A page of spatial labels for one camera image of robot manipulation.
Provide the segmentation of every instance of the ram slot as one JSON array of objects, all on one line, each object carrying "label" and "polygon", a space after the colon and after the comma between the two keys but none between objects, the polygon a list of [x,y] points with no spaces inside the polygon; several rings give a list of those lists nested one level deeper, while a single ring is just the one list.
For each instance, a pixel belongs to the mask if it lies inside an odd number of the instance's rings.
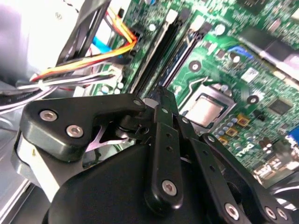
[{"label": "ram slot", "polygon": [[147,57],[143,60],[139,71],[137,72],[137,79],[130,90],[131,93],[139,95],[144,87],[148,84],[150,79],[156,72],[165,53],[171,47],[172,42],[175,40],[180,28],[186,22],[190,15],[190,11],[184,8],[180,15],[174,10],[170,10],[166,16],[164,25],[161,27],[157,35],[154,46],[149,50]]},{"label": "ram slot", "polygon": [[181,67],[185,64],[186,60],[193,52],[197,44],[202,41],[206,34],[211,30],[212,25],[205,22],[202,27],[193,33],[188,33],[181,44],[177,47],[177,51],[173,54],[167,65],[163,68],[159,75],[159,80],[156,82],[158,85],[167,87],[176,74],[180,71]]}]

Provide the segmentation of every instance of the yellow cable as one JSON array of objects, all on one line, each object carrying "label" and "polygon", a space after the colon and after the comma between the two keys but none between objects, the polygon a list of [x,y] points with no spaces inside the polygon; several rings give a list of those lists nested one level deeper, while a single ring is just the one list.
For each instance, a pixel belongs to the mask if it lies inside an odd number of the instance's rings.
[{"label": "yellow cable", "polygon": [[134,41],[133,43],[131,43],[128,46],[121,47],[119,49],[110,51],[110,52],[102,54],[102,55],[93,56],[93,57],[90,57],[90,58],[85,58],[85,59],[83,59],[82,61],[79,61],[79,62],[73,62],[73,63],[70,63],[70,64],[61,65],[61,66],[57,66],[57,67],[54,67],[54,68],[49,68],[49,69],[46,69],[44,72],[42,72],[39,76],[43,76],[43,75],[46,75],[47,73],[51,73],[51,72],[60,72],[60,71],[65,71],[65,70],[79,69],[79,68],[84,67],[88,63],[93,63],[93,62],[96,62],[96,61],[104,60],[104,59],[109,58],[109,57],[122,55],[122,54],[128,52],[129,50],[131,50],[135,46],[135,44],[136,44],[136,41]]},{"label": "yellow cable", "polygon": [[116,15],[116,13],[112,9],[108,9],[109,17],[111,18],[114,25],[121,31],[123,36],[127,39],[127,41],[130,43],[127,46],[121,47],[119,49],[112,50],[108,53],[101,54],[98,56],[93,56],[90,58],[84,58],[81,61],[73,62],[66,65],[57,66],[54,68],[49,68],[43,71],[39,76],[47,75],[48,73],[57,73],[57,72],[64,72],[68,70],[75,70],[80,69],[88,65],[89,63],[95,63],[97,61],[101,61],[110,57],[122,55],[128,51],[130,51],[137,43],[137,38],[132,34],[132,32],[126,27],[126,25],[119,19]]}]

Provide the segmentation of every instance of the black plastic bracket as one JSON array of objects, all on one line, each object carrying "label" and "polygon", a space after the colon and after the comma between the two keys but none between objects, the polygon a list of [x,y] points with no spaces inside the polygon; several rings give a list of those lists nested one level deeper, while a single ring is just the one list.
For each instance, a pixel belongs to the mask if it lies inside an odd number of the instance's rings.
[{"label": "black plastic bracket", "polygon": [[167,97],[155,107],[151,130],[148,179],[145,201],[156,214],[164,216],[183,204],[183,180],[178,132],[173,128],[173,115]]},{"label": "black plastic bracket", "polygon": [[[252,223],[291,224],[292,219],[273,196],[248,172],[248,170],[211,134],[200,140],[209,145],[214,156],[225,166],[224,177],[236,185],[242,198],[246,216]],[[278,213],[285,213],[286,219]]]},{"label": "black plastic bracket", "polygon": [[[43,110],[51,110],[57,119],[41,119]],[[62,161],[78,161],[92,140],[93,127],[119,122],[125,115],[137,116],[145,104],[132,94],[40,100],[29,103],[23,111],[20,130],[24,138]],[[81,127],[80,138],[70,137],[66,128]]]},{"label": "black plastic bracket", "polygon": [[[243,211],[238,207],[232,193],[207,144],[198,140],[192,124],[183,116],[176,117],[180,130],[180,145],[196,172],[200,191],[207,209],[206,221],[211,223],[250,224]],[[226,211],[231,208],[231,215]]]}]

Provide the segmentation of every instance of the blue connector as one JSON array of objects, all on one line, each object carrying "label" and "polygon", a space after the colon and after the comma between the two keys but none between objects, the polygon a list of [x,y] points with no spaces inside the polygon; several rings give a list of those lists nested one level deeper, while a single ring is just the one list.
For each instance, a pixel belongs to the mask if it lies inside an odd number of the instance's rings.
[{"label": "blue connector", "polygon": [[93,44],[99,49],[99,51],[102,54],[105,54],[105,53],[111,51],[111,48],[108,47],[106,44],[104,44],[102,41],[100,41],[96,36],[93,39]]},{"label": "blue connector", "polygon": [[248,53],[246,49],[244,49],[240,46],[234,46],[234,47],[228,49],[228,52],[232,52],[232,51],[239,55],[245,56],[249,59],[254,59],[254,57],[250,53]]}]

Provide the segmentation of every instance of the green circuit board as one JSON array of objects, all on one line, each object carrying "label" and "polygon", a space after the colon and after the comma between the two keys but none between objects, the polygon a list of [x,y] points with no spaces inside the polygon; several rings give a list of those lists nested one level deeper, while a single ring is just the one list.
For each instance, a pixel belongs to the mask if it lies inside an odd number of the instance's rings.
[{"label": "green circuit board", "polygon": [[[266,151],[261,149],[259,140],[264,137],[275,142],[283,139],[288,131],[295,128],[299,123],[299,93],[298,89],[287,85],[283,80],[273,75],[273,70],[264,61],[254,56],[249,59],[240,56],[238,62],[230,58],[231,47],[241,45],[239,34],[247,27],[256,27],[259,30],[268,30],[274,21],[279,20],[280,25],[272,32],[272,35],[280,38],[294,49],[299,48],[299,24],[291,18],[291,15],[299,7],[299,1],[295,0],[256,0],[251,7],[246,0],[157,0],[152,6],[144,3],[143,0],[132,0],[130,7],[124,18],[128,27],[135,24],[142,24],[144,34],[136,47],[136,55],[126,68],[124,75],[124,88],[122,92],[130,91],[130,86],[135,78],[143,57],[153,44],[153,39],[158,33],[158,28],[162,26],[169,9],[180,11],[183,7],[190,9],[192,16],[181,28],[179,34],[172,42],[170,50],[164,55],[160,65],[156,68],[152,83],[144,90],[142,96],[150,93],[154,80],[160,74],[163,63],[168,60],[168,56],[174,47],[181,41],[185,34],[186,27],[200,15],[206,22],[212,25],[212,30],[194,48],[186,62],[183,64],[175,78],[168,86],[168,89],[176,94],[177,104],[180,105],[186,97],[190,97],[201,84],[192,86],[193,81],[208,78],[204,85],[221,84],[226,85],[232,91],[232,99],[236,103],[235,107],[216,126],[213,127],[213,134],[219,136],[219,130],[229,122],[231,117],[242,114],[249,120],[249,124],[241,126],[234,124],[232,128],[237,131],[234,137],[224,135],[228,142],[226,147],[237,159],[249,170],[267,157]],[[150,24],[154,24],[156,30],[150,30]],[[225,31],[215,34],[217,25],[224,25]],[[113,48],[123,44],[121,38],[117,37],[112,45]],[[191,71],[190,63],[197,61],[201,68],[199,71]],[[250,81],[242,79],[247,71],[254,69],[257,72],[255,78]],[[94,94],[100,91],[101,85],[96,86]],[[258,103],[251,105],[246,98],[250,95],[259,97]],[[289,106],[283,114],[274,112],[275,103],[284,102]],[[261,121],[254,116],[253,112],[259,110],[263,112],[265,120]],[[248,134],[253,139],[250,143],[253,147],[244,154],[238,154],[240,149],[236,149],[235,143],[242,147],[248,145]]]}]

